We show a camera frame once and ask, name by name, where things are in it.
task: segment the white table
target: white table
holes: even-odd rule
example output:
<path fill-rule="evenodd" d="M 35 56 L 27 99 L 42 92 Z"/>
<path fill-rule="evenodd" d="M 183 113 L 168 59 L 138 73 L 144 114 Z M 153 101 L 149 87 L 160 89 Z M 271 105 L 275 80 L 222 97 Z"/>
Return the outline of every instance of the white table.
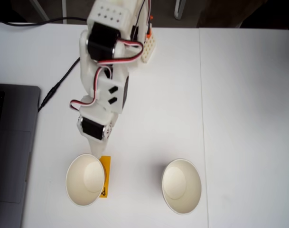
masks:
<path fill-rule="evenodd" d="M 0 25 L 0 83 L 38 85 L 42 99 L 78 58 L 84 29 Z M 207 227 L 199 33 L 154 34 L 157 50 L 149 64 L 130 71 L 127 102 L 104 153 L 112 157 L 108 198 L 81 208 L 65 191 L 70 163 L 90 152 L 68 105 L 85 94 L 78 65 L 38 115 L 22 227 Z M 203 183 L 197 208 L 186 216 L 172 212 L 161 193 L 161 173 L 175 158 L 190 160 Z"/>
<path fill-rule="evenodd" d="M 289 228 L 289 31 L 200 42 L 209 225 Z"/>
<path fill-rule="evenodd" d="M 0 83 L 38 85 L 44 97 L 77 59 L 83 29 L 0 25 Z M 79 208 L 65 192 L 70 162 L 89 152 L 68 108 L 84 94 L 78 66 L 39 113 L 23 227 L 289 227 L 289 31 L 154 33 L 157 49 L 131 70 L 105 152 L 109 197 Z M 203 184 L 186 216 L 160 191 L 162 169 L 177 157 L 195 164 Z"/>

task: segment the yellow block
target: yellow block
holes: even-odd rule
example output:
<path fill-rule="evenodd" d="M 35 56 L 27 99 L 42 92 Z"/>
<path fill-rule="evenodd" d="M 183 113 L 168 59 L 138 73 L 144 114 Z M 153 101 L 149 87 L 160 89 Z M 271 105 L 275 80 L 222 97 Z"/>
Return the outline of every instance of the yellow block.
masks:
<path fill-rule="evenodd" d="M 110 156 L 102 156 L 100 158 L 100 162 L 102 163 L 104 167 L 104 173 L 105 173 L 105 183 L 102 190 L 102 193 L 100 195 L 100 198 L 106 198 L 108 193 L 108 182 L 110 180 L 110 171 L 111 171 L 111 157 Z"/>

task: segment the paper cup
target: paper cup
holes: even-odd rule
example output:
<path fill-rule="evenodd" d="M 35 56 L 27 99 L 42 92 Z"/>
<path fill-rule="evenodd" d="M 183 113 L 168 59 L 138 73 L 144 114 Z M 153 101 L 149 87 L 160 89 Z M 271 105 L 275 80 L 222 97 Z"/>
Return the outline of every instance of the paper cup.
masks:
<path fill-rule="evenodd" d="M 75 158 L 66 174 L 66 192 L 78 206 L 88 206 L 100 196 L 105 178 L 101 162 L 91 154 Z"/>
<path fill-rule="evenodd" d="M 192 212 L 201 196 L 201 181 L 195 166 L 185 159 L 168 164 L 162 176 L 162 194 L 177 214 Z"/>

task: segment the robotic arm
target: robotic arm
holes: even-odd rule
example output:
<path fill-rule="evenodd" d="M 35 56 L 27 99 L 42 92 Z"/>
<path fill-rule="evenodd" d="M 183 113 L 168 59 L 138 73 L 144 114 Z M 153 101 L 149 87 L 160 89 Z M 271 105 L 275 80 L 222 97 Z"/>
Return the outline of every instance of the robotic arm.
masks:
<path fill-rule="evenodd" d="M 154 47 L 150 0 L 96 0 L 80 37 L 81 81 L 88 95 L 77 127 L 92 154 L 102 156 L 127 97 L 130 62 L 147 62 Z"/>

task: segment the gray laptop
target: gray laptop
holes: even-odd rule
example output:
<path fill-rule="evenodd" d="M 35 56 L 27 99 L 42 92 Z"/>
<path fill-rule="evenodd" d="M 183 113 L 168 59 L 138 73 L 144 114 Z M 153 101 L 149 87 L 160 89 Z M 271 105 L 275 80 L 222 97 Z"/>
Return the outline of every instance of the gray laptop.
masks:
<path fill-rule="evenodd" d="M 40 89 L 0 84 L 0 228 L 19 228 Z"/>

